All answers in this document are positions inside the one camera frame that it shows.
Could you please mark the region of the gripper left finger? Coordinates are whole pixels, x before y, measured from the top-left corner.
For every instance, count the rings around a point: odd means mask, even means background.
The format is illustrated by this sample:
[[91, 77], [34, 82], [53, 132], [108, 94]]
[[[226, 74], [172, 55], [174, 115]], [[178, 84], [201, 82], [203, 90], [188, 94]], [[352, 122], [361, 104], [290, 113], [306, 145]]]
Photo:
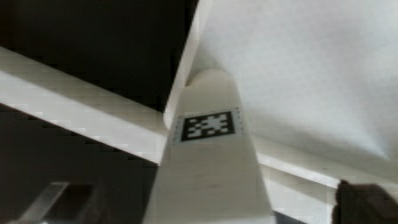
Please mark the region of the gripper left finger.
[[107, 224], [108, 209], [99, 184], [51, 182], [16, 224]]

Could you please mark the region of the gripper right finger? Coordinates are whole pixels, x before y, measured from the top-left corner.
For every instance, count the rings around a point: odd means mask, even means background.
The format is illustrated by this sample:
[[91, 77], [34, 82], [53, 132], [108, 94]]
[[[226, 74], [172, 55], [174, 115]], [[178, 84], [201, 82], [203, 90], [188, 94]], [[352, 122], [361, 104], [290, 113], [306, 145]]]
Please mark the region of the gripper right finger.
[[330, 224], [398, 224], [398, 201], [377, 184], [339, 182]]

